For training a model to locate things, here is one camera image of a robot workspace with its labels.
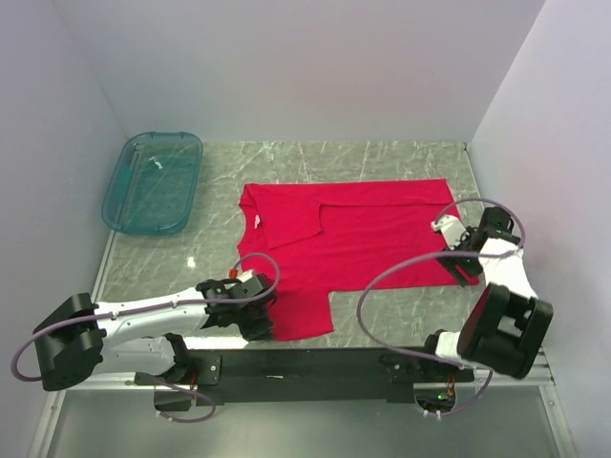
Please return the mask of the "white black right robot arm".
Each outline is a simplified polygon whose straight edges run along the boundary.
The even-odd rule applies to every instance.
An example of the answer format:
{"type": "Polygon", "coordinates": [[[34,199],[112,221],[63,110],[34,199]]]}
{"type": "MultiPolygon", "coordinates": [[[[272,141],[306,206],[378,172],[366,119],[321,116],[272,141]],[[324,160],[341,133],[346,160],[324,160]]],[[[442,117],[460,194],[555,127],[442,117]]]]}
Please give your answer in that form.
{"type": "Polygon", "coordinates": [[[485,288],[460,331],[439,329],[427,338],[426,352],[418,360],[427,379],[443,379],[453,361],[480,364],[518,380],[530,372],[554,309],[528,281],[514,226],[510,214],[497,206],[486,208],[476,227],[451,215],[432,223],[446,242],[446,252],[477,254],[474,259],[448,256],[438,263],[459,285],[482,277],[485,288]]]}

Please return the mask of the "red t shirt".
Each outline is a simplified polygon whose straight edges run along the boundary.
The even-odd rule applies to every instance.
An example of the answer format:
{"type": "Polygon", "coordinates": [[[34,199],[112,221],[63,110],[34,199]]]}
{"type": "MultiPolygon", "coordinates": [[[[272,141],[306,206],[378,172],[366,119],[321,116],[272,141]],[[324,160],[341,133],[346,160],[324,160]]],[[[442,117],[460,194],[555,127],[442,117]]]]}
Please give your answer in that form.
{"type": "Polygon", "coordinates": [[[274,340],[332,332],[330,293],[361,291],[395,264],[441,251],[431,224],[452,202],[442,178],[246,184],[237,248],[245,268],[281,274],[269,311],[274,340]]]}

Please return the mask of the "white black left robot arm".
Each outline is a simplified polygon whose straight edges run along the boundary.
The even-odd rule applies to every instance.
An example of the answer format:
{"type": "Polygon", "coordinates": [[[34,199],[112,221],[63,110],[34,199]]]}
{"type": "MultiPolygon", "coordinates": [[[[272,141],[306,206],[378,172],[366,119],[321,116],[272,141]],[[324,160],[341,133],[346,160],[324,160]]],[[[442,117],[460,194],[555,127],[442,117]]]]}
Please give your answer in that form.
{"type": "Polygon", "coordinates": [[[199,330],[236,325],[247,341],[271,339],[268,310],[275,286],[249,270],[132,302],[73,295],[34,330],[42,386],[59,391],[119,372],[146,373],[171,384],[190,379],[196,363],[184,340],[199,330]]]}

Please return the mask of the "teal transparent plastic bin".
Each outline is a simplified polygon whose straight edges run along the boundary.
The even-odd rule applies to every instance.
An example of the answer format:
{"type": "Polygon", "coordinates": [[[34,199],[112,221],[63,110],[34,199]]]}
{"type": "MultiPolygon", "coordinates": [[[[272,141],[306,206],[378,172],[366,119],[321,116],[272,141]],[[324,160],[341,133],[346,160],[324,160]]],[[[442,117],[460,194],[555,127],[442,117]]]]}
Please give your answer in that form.
{"type": "Polygon", "coordinates": [[[201,140],[185,132],[147,132],[122,148],[101,207],[112,230],[169,236],[190,218],[203,156],[201,140]]]}

